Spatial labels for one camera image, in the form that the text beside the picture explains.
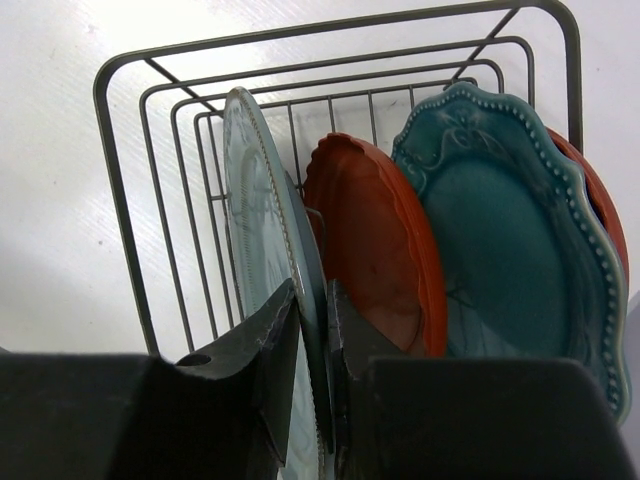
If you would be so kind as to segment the teal ornate plate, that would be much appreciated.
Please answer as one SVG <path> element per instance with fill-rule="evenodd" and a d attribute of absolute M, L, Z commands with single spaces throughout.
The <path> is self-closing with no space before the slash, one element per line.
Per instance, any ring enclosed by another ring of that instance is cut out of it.
<path fill-rule="evenodd" d="M 458 82 L 417 103 L 392 158 L 431 225 L 452 358 L 568 358 L 617 423 L 632 404 L 628 283 L 583 168 L 524 100 Z"/>

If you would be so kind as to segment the grey-blue round plate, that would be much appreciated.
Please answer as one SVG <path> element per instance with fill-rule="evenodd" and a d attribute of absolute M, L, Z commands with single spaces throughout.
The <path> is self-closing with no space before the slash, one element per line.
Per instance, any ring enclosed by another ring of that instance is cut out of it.
<path fill-rule="evenodd" d="M 289 280 L 298 302 L 293 410 L 281 479 L 324 479 L 333 440 L 326 363 L 326 284 L 310 222 L 254 97 L 226 96 L 223 160 L 241 308 L 249 316 Z"/>

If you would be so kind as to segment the orange scalloped plate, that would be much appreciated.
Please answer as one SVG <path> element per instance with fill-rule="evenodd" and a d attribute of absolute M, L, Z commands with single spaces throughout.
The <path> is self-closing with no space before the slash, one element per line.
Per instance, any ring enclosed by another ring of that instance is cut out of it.
<path fill-rule="evenodd" d="M 448 313 L 438 247 L 424 209 L 382 150 L 345 133 L 318 142 L 303 201 L 327 279 L 356 310 L 415 357 L 446 351 Z"/>

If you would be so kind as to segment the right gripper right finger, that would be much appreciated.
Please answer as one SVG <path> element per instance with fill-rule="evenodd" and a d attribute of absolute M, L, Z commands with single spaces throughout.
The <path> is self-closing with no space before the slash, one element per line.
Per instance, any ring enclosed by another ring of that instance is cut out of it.
<path fill-rule="evenodd" d="M 379 479 L 379 457 L 367 392 L 372 357 L 402 356 L 356 309 L 345 287 L 328 283 L 328 340 L 333 379 L 337 479 Z"/>

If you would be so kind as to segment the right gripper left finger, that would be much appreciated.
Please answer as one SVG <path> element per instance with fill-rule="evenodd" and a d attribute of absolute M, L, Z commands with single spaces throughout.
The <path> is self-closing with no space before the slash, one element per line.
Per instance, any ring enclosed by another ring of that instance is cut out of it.
<path fill-rule="evenodd" d="M 198 468 L 286 463 L 299 333 L 287 279 L 240 325 L 176 363 L 206 387 L 190 435 Z"/>

